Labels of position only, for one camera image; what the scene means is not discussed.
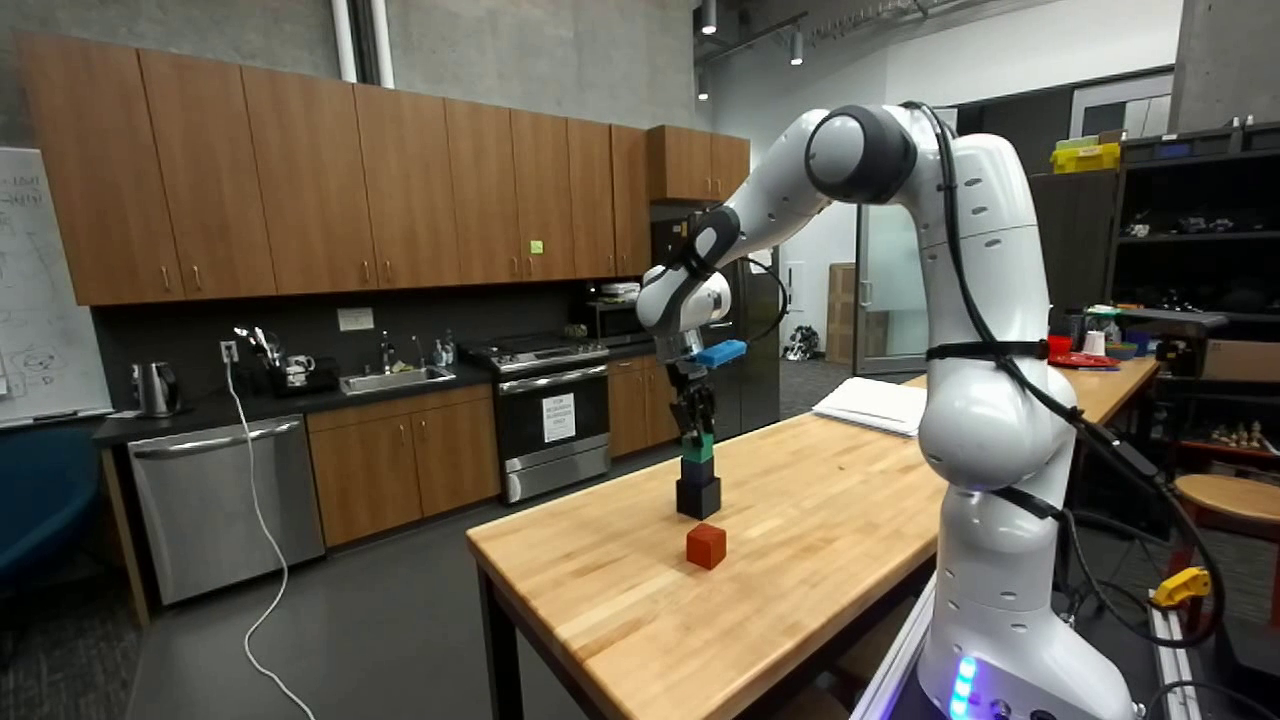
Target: white cable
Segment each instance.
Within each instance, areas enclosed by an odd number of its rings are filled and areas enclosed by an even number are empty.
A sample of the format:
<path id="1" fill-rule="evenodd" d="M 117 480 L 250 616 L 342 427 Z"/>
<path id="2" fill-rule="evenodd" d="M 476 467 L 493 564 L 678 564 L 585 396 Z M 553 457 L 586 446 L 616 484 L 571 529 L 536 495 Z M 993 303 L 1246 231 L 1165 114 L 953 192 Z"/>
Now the white cable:
<path id="1" fill-rule="evenodd" d="M 270 598 L 270 605 L 244 630 L 241 653 L 244 653 L 244 661 L 248 661 L 262 681 L 270 681 L 306 720 L 317 720 L 313 704 L 301 702 L 301 697 L 283 686 L 283 678 L 270 674 L 266 665 L 258 665 L 257 653 L 250 653 L 257 630 L 262 630 L 262 622 L 279 607 L 279 599 L 283 599 L 283 591 L 288 591 L 288 560 L 283 560 L 283 551 L 279 551 L 279 544 L 277 544 L 277 538 L 270 538 L 270 529 L 266 529 L 266 521 L 262 521 L 262 506 L 258 506 L 258 495 L 257 495 L 250 427 L 248 427 L 248 416 L 244 416 L 244 404 L 241 404 L 241 391 L 234 391 L 234 380 L 233 380 L 233 365 L 223 365 L 223 378 L 229 378 L 229 396 L 233 396 L 233 404 L 234 404 L 241 432 L 244 432 L 244 460 L 248 460 L 244 471 L 248 471 L 248 493 L 250 493 L 250 516 L 257 516 L 257 529 L 262 534 L 262 541 L 270 544 L 270 556 L 277 556 L 277 564 L 279 564 L 277 598 Z"/>

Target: butcher block countertop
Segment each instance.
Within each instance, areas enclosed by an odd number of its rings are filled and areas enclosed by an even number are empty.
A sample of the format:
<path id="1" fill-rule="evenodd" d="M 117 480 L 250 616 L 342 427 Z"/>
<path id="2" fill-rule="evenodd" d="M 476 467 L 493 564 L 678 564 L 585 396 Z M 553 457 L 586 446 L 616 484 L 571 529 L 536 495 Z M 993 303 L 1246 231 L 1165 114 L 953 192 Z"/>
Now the butcher block countertop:
<path id="1" fill-rule="evenodd" d="M 1109 421 L 1156 373 L 1066 373 Z M 915 442 L 792 416 L 716 449 L 728 556 L 684 560 L 674 460 L 470 529 L 520 630 L 602 717 L 735 717 L 931 560 L 943 480 Z"/>

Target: stainless steel dishwasher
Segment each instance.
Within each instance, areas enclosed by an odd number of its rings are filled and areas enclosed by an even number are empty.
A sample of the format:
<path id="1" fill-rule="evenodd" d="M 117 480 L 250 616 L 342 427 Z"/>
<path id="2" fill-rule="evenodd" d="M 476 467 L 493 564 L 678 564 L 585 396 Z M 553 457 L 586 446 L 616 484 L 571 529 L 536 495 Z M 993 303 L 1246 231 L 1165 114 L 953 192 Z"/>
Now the stainless steel dishwasher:
<path id="1" fill-rule="evenodd" d="M 250 508 L 288 564 L 322 556 L 313 453 L 301 416 L 127 446 L 160 599 L 175 605 L 277 567 Z"/>

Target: blue chair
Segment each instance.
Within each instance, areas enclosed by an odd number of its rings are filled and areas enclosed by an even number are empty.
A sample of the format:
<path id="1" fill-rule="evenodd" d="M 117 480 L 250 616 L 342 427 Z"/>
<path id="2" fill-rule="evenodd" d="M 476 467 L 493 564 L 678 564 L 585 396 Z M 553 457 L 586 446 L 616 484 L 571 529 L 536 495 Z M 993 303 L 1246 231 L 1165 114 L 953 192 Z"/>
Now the blue chair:
<path id="1" fill-rule="evenodd" d="M 0 605 L 74 550 L 94 493 L 93 425 L 0 432 Z"/>

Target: oven door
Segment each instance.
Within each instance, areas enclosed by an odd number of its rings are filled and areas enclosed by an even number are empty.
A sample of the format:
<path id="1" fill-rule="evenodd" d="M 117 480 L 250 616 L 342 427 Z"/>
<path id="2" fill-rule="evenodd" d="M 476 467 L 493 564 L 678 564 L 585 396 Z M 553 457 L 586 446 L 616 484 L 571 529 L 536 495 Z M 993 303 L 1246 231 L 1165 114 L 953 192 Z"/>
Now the oven door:
<path id="1" fill-rule="evenodd" d="M 606 365 L 502 378 L 497 449 L 508 506 L 606 471 Z"/>

